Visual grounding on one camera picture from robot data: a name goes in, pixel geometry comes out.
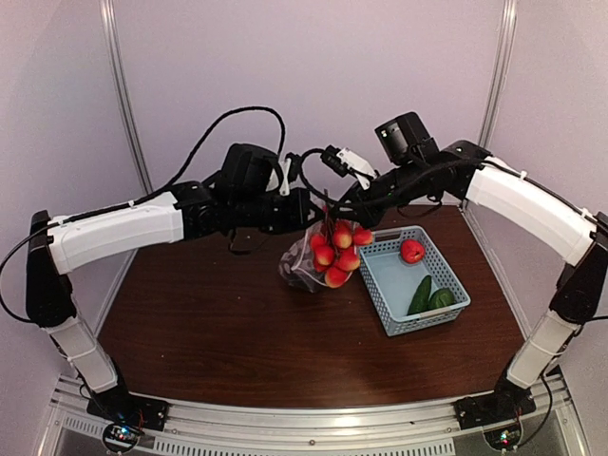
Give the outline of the light blue plastic basket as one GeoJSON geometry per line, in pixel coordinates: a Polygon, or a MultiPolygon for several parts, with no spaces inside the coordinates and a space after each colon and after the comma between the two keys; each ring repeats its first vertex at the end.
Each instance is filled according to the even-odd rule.
{"type": "Polygon", "coordinates": [[[422,227],[378,230],[372,235],[373,242],[360,249],[360,273],[388,336],[451,322],[470,304],[468,292],[422,227]],[[423,258],[414,264],[401,257],[401,246],[407,240],[419,242],[425,250],[423,258]],[[410,304],[422,283],[427,284],[432,295],[439,290],[450,291],[453,303],[411,313],[410,304]]]}

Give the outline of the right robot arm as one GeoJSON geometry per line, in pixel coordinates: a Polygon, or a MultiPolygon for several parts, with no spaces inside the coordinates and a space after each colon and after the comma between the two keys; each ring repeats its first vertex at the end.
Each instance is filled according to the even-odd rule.
{"type": "Polygon", "coordinates": [[[376,127],[394,167],[363,173],[340,203],[343,215],[375,226],[392,208],[444,194],[490,210],[551,248],[563,269],[547,311],[514,354],[487,398],[493,418],[508,418],[529,388],[595,319],[607,274],[607,217],[566,201],[476,143],[439,148],[419,116],[409,112],[376,127]]]}

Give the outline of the red lychee fruit bunch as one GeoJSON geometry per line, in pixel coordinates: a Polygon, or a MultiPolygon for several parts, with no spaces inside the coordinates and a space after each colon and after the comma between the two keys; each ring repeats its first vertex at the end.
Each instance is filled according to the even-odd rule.
{"type": "Polygon", "coordinates": [[[324,217],[313,226],[307,245],[321,284],[337,289],[360,267],[360,249],[372,244],[373,234],[358,222],[331,216],[331,208],[323,204],[324,217]]]}

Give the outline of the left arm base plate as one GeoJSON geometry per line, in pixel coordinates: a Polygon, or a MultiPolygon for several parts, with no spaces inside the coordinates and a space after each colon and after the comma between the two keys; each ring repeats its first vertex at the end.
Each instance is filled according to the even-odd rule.
{"type": "Polygon", "coordinates": [[[129,425],[135,429],[164,430],[169,409],[166,401],[134,395],[131,402],[132,407],[126,412],[114,413],[102,409],[94,399],[89,399],[86,412],[113,423],[129,425]]]}

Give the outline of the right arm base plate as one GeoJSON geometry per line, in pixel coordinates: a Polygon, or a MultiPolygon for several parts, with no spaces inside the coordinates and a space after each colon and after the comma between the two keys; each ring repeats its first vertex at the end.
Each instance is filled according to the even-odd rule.
{"type": "Polygon", "coordinates": [[[514,421],[537,409],[531,396],[515,400],[495,392],[464,397],[457,400],[453,407],[461,430],[514,421]]]}

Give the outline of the clear zip top bag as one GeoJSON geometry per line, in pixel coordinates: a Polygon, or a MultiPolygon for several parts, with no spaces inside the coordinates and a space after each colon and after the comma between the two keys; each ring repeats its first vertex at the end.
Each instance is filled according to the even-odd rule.
{"type": "Polygon", "coordinates": [[[314,272],[312,253],[307,245],[313,226],[283,254],[278,272],[290,286],[317,293],[327,287],[321,284],[319,276],[314,272]]]}

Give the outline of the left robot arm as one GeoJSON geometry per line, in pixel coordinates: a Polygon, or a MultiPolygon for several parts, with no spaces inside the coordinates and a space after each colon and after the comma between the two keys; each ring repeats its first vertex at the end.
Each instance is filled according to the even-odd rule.
{"type": "Polygon", "coordinates": [[[117,422],[137,411],[114,361],[80,317],[68,274],[101,258],[149,245],[232,235],[304,230],[323,212],[309,190],[292,188],[295,156],[233,144],[219,171],[203,181],[169,185],[145,201],[129,201],[70,217],[40,211],[31,219],[26,272],[28,318],[46,331],[85,380],[98,406],[117,422]]]}

